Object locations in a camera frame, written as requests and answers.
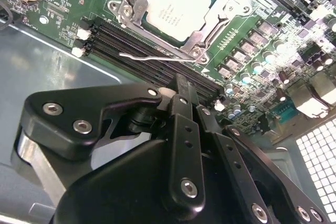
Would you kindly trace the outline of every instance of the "hole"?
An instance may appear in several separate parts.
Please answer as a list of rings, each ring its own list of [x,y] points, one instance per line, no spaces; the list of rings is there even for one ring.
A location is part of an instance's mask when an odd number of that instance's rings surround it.
[[[188,126],[186,126],[186,127],[184,127],[185,128],[185,130],[186,131],[188,131],[188,132],[192,132],[193,130],[190,128],[190,127],[188,127]]]
[[[82,128],[84,130],[86,130],[88,128],[88,126],[86,125],[86,123],[79,123],[78,127]]]
[[[189,141],[185,141],[184,144],[188,147],[188,148],[192,148],[193,144],[190,143]]]
[[[57,112],[57,111],[58,111],[58,109],[57,109],[54,105],[49,106],[49,107],[48,107],[48,110],[49,110],[50,112]]]
[[[240,163],[238,163],[238,162],[234,162],[234,164],[235,164],[235,166],[238,168],[238,169],[241,169],[241,165],[240,165]]]
[[[257,213],[260,217],[264,217],[264,213],[260,209],[257,209]]]
[[[187,190],[189,191],[189,193],[191,193],[193,191],[193,187],[189,183],[185,184],[185,188],[187,188]]]

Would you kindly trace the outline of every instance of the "chip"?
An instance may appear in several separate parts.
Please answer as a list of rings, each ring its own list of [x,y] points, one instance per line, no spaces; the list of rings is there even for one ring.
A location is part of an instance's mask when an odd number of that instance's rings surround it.
[[[229,79],[232,76],[230,70],[225,66],[220,67],[218,73],[220,73],[225,79]]]
[[[235,62],[234,60],[229,59],[226,63],[226,66],[228,66],[229,68],[231,68],[232,70],[238,70],[239,68],[239,64],[237,62]]]
[[[249,39],[255,44],[266,44],[268,42],[266,38],[264,38],[262,35],[260,35],[256,31],[252,32],[252,34],[249,36]]]
[[[295,60],[295,61],[292,63],[292,65],[293,65],[294,67],[298,67],[298,66],[301,65],[301,62],[298,61],[298,60]]]
[[[240,51],[236,51],[233,56],[233,58],[237,59],[238,61],[245,61],[246,60],[246,55],[243,54],[242,52]]]
[[[267,34],[267,35],[273,35],[278,32],[277,29],[272,27],[272,25],[267,23],[266,21],[262,22],[258,28],[260,31],[262,31],[264,34]]]
[[[148,0],[146,21],[178,41],[185,41],[205,24],[211,0]]]
[[[258,51],[258,48],[256,48],[255,46],[253,46],[252,44],[250,44],[249,42],[244,42],[241,45],[241,49],[245,52],[247,52],[248,54],[253,54],[255,52]]]
[[[270,75],[270,73],[267,70],[265,70],[260,75],[264,78],[267,78]]]

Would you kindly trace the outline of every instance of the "black metal arm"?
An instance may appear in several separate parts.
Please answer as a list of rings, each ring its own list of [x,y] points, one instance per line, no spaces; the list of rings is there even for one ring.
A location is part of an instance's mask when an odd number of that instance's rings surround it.
[[[148,84],[40,92],[25,102],[12,162],[64,223],[328,223],[232,125],[222,129],[177,75]],[[151,139],[92,170],[94,148]]]

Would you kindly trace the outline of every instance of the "capacitor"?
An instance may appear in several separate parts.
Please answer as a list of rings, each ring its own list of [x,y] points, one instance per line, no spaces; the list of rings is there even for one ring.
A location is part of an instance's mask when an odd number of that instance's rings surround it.
[[[286,94],[281,88],[277,88],[276,94],[280,102],[284,102],[286,100]]]
[[[321,56],[321,61],[326,64],[326,65],[330,65],[332,64],[333,60],[332,58],[329,56],[329,54],[325,54]]]
[[[284,44],[282,40],[274,41],[273,47],[278,53],[283,53],[286,51],[286,45]]]
[[[253,62],[251,67],[253,68],[253,73],[255,74],[260,74],[263,71],[263,67],[259,61]]]
[[[229,110],[227,112],[227,118],[229,118],[230,120],[233,119],[233,118],[235,118],[235,116],[236,115],[233,113],[233,110]]]
[[[313,62],[312,66],[315,68],[316,71],[322,71],[324,69],[323,64],[319,60]]]
[[[228,83],[226,86],[225,86],[225,93],[227,94],[231,94],[233,93],[233,85],[231,83]]]
[[[279,75],[280,80],[283,82],[283,84],[288,84],[289,83],[288,76],[286,75],[285,72],[280,71],[278,75]]]
[[[328,21],[327,26],[333,31],[336,32],[336,18],[332,18]]]
[[[241,108],[239,104],[233,105],[233,113],[239,115],[241,113]]]
[[[251,77],[249,73],[246,72],[242,73],[240,75],[240,78],[244,84],[249,84],[251,82]]]
[[[262,56],[268,64],[272,64],[276,60],[276,57],[271,51],[264,52]]]

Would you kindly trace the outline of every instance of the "gray metal panel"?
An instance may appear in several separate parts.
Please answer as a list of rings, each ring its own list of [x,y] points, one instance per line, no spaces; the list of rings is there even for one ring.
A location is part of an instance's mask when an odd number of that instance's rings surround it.
[[[37,33],[30,34],[36,36],[35,39],[24,33],[13,28],[0,33],[0,212],[21,220],[47,223],[53,214],[49,197],[10,168],[10,154],[24,100],[38,91],[130,81],[94,62],[76,59],[55,49],[52,41],[45,38],[47,44],[38,41]]]

